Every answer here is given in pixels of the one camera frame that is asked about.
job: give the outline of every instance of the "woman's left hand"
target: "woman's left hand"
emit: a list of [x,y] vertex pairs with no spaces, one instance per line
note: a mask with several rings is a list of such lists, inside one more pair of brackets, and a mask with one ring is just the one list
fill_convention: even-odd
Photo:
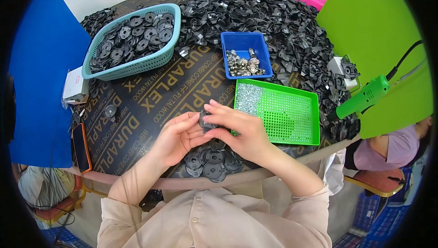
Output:
[[168,121],[148,153],[163,161],[165,167],[179,163],[193,147],[210,141],[198,124],[199,112],[186,112]]

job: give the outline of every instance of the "green electric screwdriver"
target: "green electric screwdriver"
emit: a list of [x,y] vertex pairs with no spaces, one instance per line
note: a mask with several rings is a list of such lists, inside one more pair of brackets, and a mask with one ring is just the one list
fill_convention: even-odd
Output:
[[423,65],[423,62],[426,61],[424,59],[418,66],[413,68],[411,71],[409,71],[407,74],[403,75],[400,79],[398,79],[393,84],[389,84],[389,81],[392,79],[392,77],[396,74],[399,66],[403,62],[403,60],[408,56],[408,54],[419,44],[421,44],[422,41],[419,40],[415,42],[408,51],[403,55],[402,59],[398,62],[398,64],[391,70],[391,72],[385,76],[380,75],[377,78],[371,79],[361,90],[359,93],[354,95],[353,97],[349,98],[347,101],[345,101],[343,104],[338,106],[328,117],[328,121],[337,121],[340,119],[344,119],[346,116],[353,114],[355,112],[361,112],[362,114],[369,109],[371,106],[375,105],[377,102],[380,101],[381,98],[383,98],[386,93],[388,93],[388,90],[390,87],[400,83],[401,81],[405,80],[407,77],[412,75],[415,71],[417,71],[421,65]]

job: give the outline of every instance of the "purple shirt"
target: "purple shirt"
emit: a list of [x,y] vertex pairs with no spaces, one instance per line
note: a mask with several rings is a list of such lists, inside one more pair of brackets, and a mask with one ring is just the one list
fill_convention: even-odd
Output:
[[354,164],[359,170],[384,171],[407,165],[417,154],[420,141],[415,125],[385,134],[389,136],[388,157],[385,159],[362,140],[354,152]]

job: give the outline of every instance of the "cardboard box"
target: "cardboard box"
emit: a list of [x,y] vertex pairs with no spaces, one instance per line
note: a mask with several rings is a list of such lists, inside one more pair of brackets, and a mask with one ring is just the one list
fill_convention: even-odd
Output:
[[88,80],[82,77],[82,66],[67,73],[62,100],[69,104],[86,103],[89,97]]

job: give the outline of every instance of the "woman's right hand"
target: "woman's right hand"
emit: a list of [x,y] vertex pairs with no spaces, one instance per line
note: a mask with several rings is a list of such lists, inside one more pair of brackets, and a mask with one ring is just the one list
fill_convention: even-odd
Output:
[[234,137],[226,129],[216,128],[205,133],[205,137],[220,139],[242,158],[265,166],[276,147],[269,141],[259,117],[223,106],[214,100],[205,104],[204,109],[211,113],[204,116],[206,123],[222,125],[240,133]]

